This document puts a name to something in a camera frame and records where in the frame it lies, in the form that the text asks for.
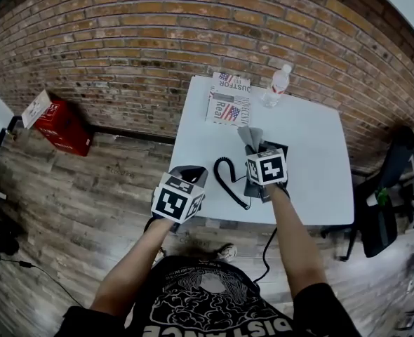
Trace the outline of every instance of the person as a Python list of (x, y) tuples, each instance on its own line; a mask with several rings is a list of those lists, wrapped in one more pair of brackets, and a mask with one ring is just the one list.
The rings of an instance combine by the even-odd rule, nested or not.
[[(288, 193), (276, 185), (267, 189), (293, 297), (293, 320), (263, 300), (258, 286), (223, 260), (169, 256), (152, 267), (173, 224), (163, 218), (154, 220), (109, 272), (89, 309), (68, 309), (56, 336), (360, 336), (327, 284), (319, 250)], [(233, 257), (234, 249), (226, 250), (221, 256)], [(125, 328), (132, 309), (132, 322)]]

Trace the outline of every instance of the wooden floor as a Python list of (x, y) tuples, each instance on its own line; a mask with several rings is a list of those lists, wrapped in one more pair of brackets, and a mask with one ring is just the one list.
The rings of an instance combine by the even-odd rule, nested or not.
[[(0, 190), (8, 195), (0, 207), (26, 232), (15, 258), (41, 266), (89, 306), (102, 278), (142, 234), (172, 146), (98, 134), (83, 158), (56, 151), (37, 131), (16, 131), (16, 142), (6, 139), (0, 151)], [(181, 253), (232, 242), (239, 251), (234, 264), (256, 278), (265, 270), (261, 255), (273, 227), (193, 218), (164, 246)], [(335, 257), (347, 246), (342, 234), (321, 239), (318, 231), (311, 229), (329, 281), (362, 335), (388, 336), (402, 311), (414, 308), (414, 288), (407, 293), (414, 233), (371, 259), (357, 244), (351, 260), (341, 263)], [(268, 257), (262, 295), (290, 314), (277, 241)], [(52, 336), (71, 305), (42, 272), (0, 262), (0, 324), (15, 336)]]

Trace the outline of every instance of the american flag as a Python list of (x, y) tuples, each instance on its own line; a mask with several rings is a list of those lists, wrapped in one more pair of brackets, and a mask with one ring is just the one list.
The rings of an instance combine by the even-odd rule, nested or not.
[(229, 74), (225, 74), (224, 72), (222, 72), (220, 74), (220, 79), (226, 81), (226, 82), (231, 82), (232, 81), (232, 77), (234, 77), (234, 75), (229, 75)]
[(240, 109), (231, 104), (227, 104), (225, 110), (222, 112), (220, 119), (235, 121), (240, 113)]

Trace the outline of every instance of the black t-shirt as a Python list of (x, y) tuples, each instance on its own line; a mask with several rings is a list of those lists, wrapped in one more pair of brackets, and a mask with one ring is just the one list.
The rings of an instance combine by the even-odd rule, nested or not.
[(302, 290), (294, 313), (293, 321), (273, 308), (228, 263), (171, 256), (149, 273), (127, 329), (121, 318), (71, 307), (56, 336), (360, 336), (327, 284)]

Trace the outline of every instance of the bottle cap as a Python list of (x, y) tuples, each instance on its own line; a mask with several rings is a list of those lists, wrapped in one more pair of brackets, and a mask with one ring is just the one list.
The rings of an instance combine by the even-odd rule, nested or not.
[(285, 64), (284, 66), (282, 66), (282, 71), (285, 72), (286, 74), (289, 74), (291, 72), (291, 66), (288, 64)]

